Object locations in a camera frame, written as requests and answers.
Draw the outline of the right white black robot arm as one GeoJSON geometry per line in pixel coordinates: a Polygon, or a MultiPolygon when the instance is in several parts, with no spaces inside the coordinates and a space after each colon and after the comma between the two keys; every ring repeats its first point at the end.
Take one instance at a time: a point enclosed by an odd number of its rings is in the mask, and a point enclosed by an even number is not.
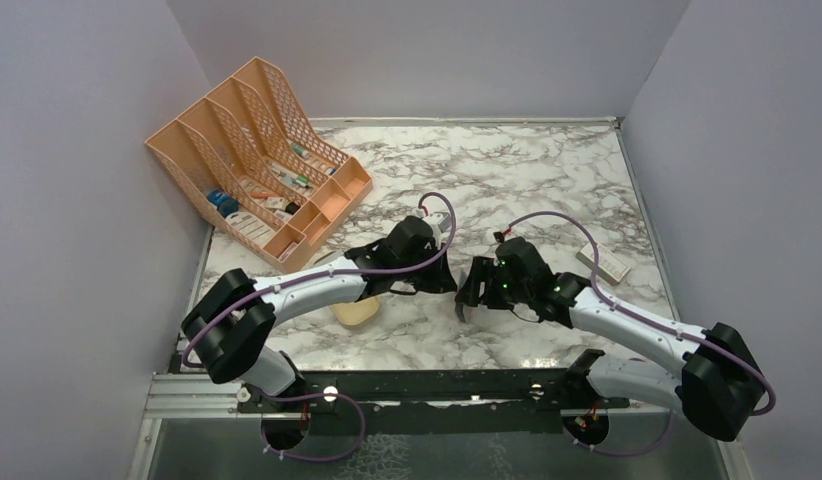
{"type": "Polygon", "coordinates": [[[511,311],[518,305],[540,321],[599,335],[644,358],[638,364],[602,354],[569,374],[564,393],[576,406],[600,397],[642,401],[731,442],[765,395],[761,369],[735,328],[684,324],[611,298],[585,277],[553,272],[522,237],[500,244],[494,257],[474,258],[456,295],[456,313],[479,306],[511,311]]]}

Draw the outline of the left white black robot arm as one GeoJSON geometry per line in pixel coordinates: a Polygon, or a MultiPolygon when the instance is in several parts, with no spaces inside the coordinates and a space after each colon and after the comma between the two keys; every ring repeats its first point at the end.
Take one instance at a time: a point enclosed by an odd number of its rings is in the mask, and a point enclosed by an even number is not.
{"type": "Polygon", "coordinates": [[[306,270],[252,279],[232,269],[182,321],[188,340],[182,362],[204,369],[215,384],[250,382],[272,407],[289,410],[300,401],[301,376],[286,354],[266,347],[272,329],[324,307],[388,293],[398,282],[416,292],[456,291],[447,257],[454,237],[408,216],[386,237],[306,270]]]}

